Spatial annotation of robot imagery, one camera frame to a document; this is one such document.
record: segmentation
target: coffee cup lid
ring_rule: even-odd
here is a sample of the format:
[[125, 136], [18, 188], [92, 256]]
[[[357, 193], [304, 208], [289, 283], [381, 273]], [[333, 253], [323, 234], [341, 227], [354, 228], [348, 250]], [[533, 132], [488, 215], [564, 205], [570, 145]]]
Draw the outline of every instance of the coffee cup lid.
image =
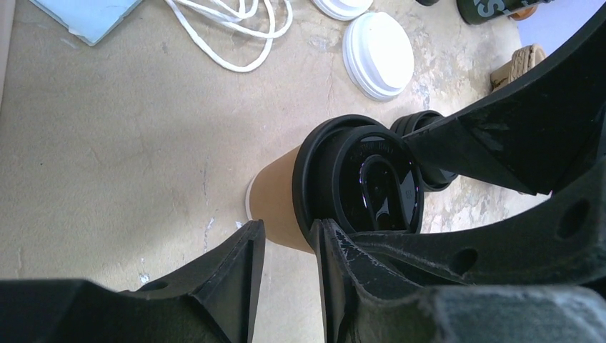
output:
[[297, 223], [312, 244], [314, 219], [332, 218], [348, 234], [420, 231], [421, 174], [402, 138], [365, 116], [320, 124], [303, 141], [292, 172]]
[[366, 13], [349, 25], [343, 38], [343, 61], [354, 84], [377, 101], [402, 93], [414, 71], [408, 35], [384, 12]]
[[372, 0], [313, 0], [327, 16], [337, 20], [352, 20], [364, 13]]

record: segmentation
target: black plastic bracket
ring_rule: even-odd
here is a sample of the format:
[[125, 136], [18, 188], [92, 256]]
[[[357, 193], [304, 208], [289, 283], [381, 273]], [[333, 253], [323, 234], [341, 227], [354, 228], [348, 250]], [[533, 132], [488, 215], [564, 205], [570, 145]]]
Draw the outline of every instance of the black plastic bracket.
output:
[[606, 277], [604, 223], [606, 160], [537, 207], [485, 227], [350, 236], [420, 286], [585, 284]]
[[423, 163], [529, 194], [559, 192], [602, 158], [606, 6], [535, 68], [405, 137]]
[[0, 282], [0, 342], [251, 342], [262, 222], [135, 292], [86, 280]]
[[606, 303], [587, 288], [422, 288], [419, 279], [369, 254], [332, 220], [316, 221], [312, 234], [327, 343], [598, 342], [606, 337]]

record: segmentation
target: light blue paper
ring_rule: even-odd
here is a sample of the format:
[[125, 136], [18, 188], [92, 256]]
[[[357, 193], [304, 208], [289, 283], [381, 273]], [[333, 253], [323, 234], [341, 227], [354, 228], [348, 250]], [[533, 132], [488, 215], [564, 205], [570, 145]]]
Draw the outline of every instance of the light blue paper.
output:
[[97, 44], [141, 0], [30, 0], [86, 44]]

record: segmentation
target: white rope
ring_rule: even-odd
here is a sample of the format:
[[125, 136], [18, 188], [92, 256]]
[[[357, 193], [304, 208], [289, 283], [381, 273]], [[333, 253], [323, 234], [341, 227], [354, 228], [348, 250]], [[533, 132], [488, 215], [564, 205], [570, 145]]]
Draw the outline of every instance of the white rope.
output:
[[177, 20], [179, 20], [179, 23], [181, 23], [181, 25], [183, 26], [185, 31], [187, 31], [187, 33], [192, 38], [194, 43], [204, 53], [206, 53], [213, 61], [215, 61], [218, 65], [222, 66], [225, 69], [235, 71], [236, 73], [247, 73], [249, 71], [253, 71], [256, 68], [258, 68], [269, 55], [269, 51], [272, 49], [272, 44], [274, 42], [274, 39], [284, 35], [292, 24], [292, 7], [290, 5], [289, 0], [284, 0], [284, 3], [286, 4], [286, 9], [287, 9], [287, 19], [286, 19], [286, 23], [284, 23], [284, 26], [279, 31], [275, 31], [276, 19], [275, 19], [274, 8], [272, 7], [272, 4], [269, 2], [269, 0], [263, 0], [263, 3], [265, 5], [265, 8], [267, 9], [267, 13], [268, 13], [268, 17], [269, 17], [269, 31], [268, 32], [255, 31], [255, 30], [251, 30], [251, 29], [248, 29], [246, 27], [236, 24], [236, 23], [240, 22], [241, 20], [251, 18], [256, 14], [258, 6], [259, 6], [259, 0], [253, 0], [251, 9], [248, 12], [246, 12], [246, 4], [244, 3], [244, 0], [239, 0], [238, 12], [236, 12], [235, 10], [233, 10], [232, 8], [227, 6], [221, 0], [210, 0], [213, 4], [216, 4], [217, 6], [220, 6], [223, 9], [225, 9], [226, 11], [228, 11], [232, 16], [221, 13], [214, 9], [210, 9], [206, 6], [196, 4], [195, 2], [192, 2], [190, 0], [175, 0], [175, 1], [183, 6], [189, 7], [190, 9], [202, 14], [203, 16], [205, 16], [213, 21], [216, 21], [218, 24], [221, 24], [222, 26], [233, 29], [233, 30], [238, 31], [243, 34], [248, 34], [253, 37], [257, 37], [260, 39], [266, 39], [265, 45], [263, 46], [263, 49], [261, 50], [261, 54], [257, 57], [257, 59], [255, 59], [253, 62], [251, 62], [247, 66], [236, 66], [232, 63], [229, 63], [228, 61], [225, 61], [223, 58], [221, 58], [216, 52], [214, 52], [211, 49], [211, 47], [200, 37], [200, 35], [198, 35], [196, 30], [194, 30], [194, 28], [189, 24], [187, 19], [185, 19], [185, 16], [183, 15], [183, 13], [179, 9], [179, 7], [177, 7], [177, 5], [174, 3], [173, 0], [165, 0], [165, 2], [171, 7], [172, 11], [174, 12], [174, 15], [177, 17]]

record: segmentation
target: table surface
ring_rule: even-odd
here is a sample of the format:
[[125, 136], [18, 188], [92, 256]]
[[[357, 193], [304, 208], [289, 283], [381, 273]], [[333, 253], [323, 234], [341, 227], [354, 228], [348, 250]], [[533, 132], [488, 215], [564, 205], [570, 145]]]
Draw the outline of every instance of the table surface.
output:
[[[273, 3], [279, 26], [284, 4]], [[371, 10], [398, 20], [415, 57], [404, 92], [377, 103], [345, 71], [347, 23], [307, 0], [292, 6], [292, 28], [267, 61], [234, 74], [193, 44], [161, 0], [144, 1], [95, 47], [18, 0], [0, 112], [0, 277], [137, 289], [232, 234], [246, 221], [249, 180], [320, 122], [450, 115], [488, 94], [490, 72], [520, 47], [513, 21], [468, 26], [452, 0], [376, 1]], [[186, 15], [230, 61], [251, 61], [262, 47]], [[247, 24], [267, 25], [257, 17]], [[478, 227], [544, 199], [460, 177], [427, 195], [423, 231]], [[254, 340], [322, 342], [311, 254], [267, 242]]]

